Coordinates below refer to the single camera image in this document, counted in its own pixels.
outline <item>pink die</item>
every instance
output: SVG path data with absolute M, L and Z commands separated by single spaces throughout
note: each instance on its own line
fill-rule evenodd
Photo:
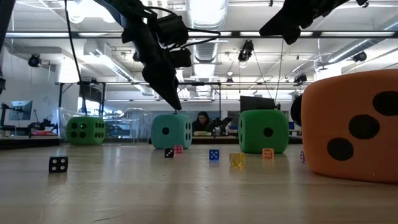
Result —
M 182 146 L 179 146 L 179 145 L 174 146 L 174 152 L 177 154 L 181 154 L 183 150 L 184 150 L 184 147 L 182 147 Z

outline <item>black robotic arm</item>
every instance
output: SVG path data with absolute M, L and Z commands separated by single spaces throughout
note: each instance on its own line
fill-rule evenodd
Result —
M 160 47 L 157 37 L 157 33 L 164 32 L 162 26 L 168 24 L 162 24 L 162 21 L 159 24 L 157 14 L 144 6 L 140 0 L 94 1 L 105 7 L 114 20 L 124 28 L 122 42 L 134 44 L 139 59 L 144 64 L 142 76 L 145 81 L 174 109 L 180 110 L 181 104 L 177 95 L 178 80 L 175 77 L 176 71 L 172 54 Z M 147 19 L 146 24 L 143 22 L 143 18 Z M 179 23 L 179 17 L 176 15 L 169 15 L 169 19 L 173 20 L 175 24 Z M 186 33 L 185 42 L 188 40 L 188 30 Z

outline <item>green foam die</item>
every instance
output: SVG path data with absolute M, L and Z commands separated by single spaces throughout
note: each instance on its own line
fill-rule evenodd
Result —
M 67 139 L 73 145 L 100 145 L 105 139 L 102 118 L 72 117 L 67 124 Z
M 289 122 L 278 110 L 244 111 L 239 117 L 239 146 L 242 152 L 261 154 L 262 149 L 283 153 L 289 143 Z

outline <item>cable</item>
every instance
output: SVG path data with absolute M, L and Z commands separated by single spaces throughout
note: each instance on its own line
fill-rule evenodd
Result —
M 282 73 L 282 57 L 283 56 L 284 56 L 284 40 L 282 39 L 282 49 L 280 50 L 279 78 L 278 78 L 278 84 L 276 85 L 275 104 L 276 104 L 276 98 L 278 97 L 280 74 Z
M 162 8 L 162 7 L 147 6 L 146 8 L 147 8 L 147 9 L 157 9 L 157 10 L 160 10 L 160 11 L 165 11 L 165 12 L 168 12 L 168 13 L 173 14 L 173 15 L 175 15 L 175 16 L 178 16 L 175 12 L 170 11 L 170 10 L 168 10 L 168 9 L 164 9 L 164 8 Z
M 210 42 L 212 40 L 216 40 L 219 37 L 221 37 L 221 32 L 219 32 L 219 31 L 201 30 L 201 29 L 194 29 L 194 28 L 188 28 L 188 30 L 195 31 L 195 32 L 204 32 L 204 33 L 207 33 L 207 34 L 217 34 L 217 36 L 209 38 L 209 39 L 206 39 L 206 40 L 202 40 L 202 41 L 198 41 L 198 42 L 194 42 L 194 43 L 190 43 L 190 44 L 185 44 L 181 48 L 186 48 L 186 47 L 193 46 L 193 45 L 196 45 L 196 44 L 204 44 L 204 43 Z
M 253 49 L 253 54 L 254 54 L 254 58 L 256 59 L 257 66 L 259 67 L 259 70 L 260 70 L 260 74 L 261 74 L 262 80 L 264 81 L 264 84 L 266 85 L 266 88 L 267 88 L 267 91 L 268 91 L 269 97 L 272 99 L 271 93 L 269 92 L 269 89 L 268 89 L 268 86 L 267 86 L 267 81 L 266 81 L 266 79 L 264 78 L 264 76 L 262 75 L 262 71 L 261 71 L 260 63 L 259 63 L 259 61 L 258 61 L 258 59 L 257 59 L 257 55 L 256 55 L 256 52 L 254 51 L 254 49 Z
M 67 18 L 70 47 L 72 48 L 73 59 L 75 60 L 75 65 L 76 65 L 76 69 L 77 69 L 77 75 L 79 76 L 79 83 L 80 83 L 79 86 L 80 86 L 81 97 L 82 97 L 82 101 L 83 101 L 81 105 L 82 105 L 83 110 L 84 110 L 84 112 L 85 112 L 85 114 L 87 116 L 86 96 L 85 96 L 85 92 L 83 91 L 83 82 L 81 81 L 81 74 L 80 74 L 79 64 L 77 62 L 75 47 L 73 45 L 72 30 L 70 28 L 69 13 L 68 13 L 68 9 L 67 9 L 68 0 L 64 0 L 64 2 L 65 2 L 65 17 Z

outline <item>person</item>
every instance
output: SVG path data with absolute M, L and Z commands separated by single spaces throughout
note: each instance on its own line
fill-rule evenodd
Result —
M 209 124 L 210 124 L 209 114 L 205 111 L 201 111 L 198 113 L 197 120 L 192 123 L 192 130 L 211 132 Z

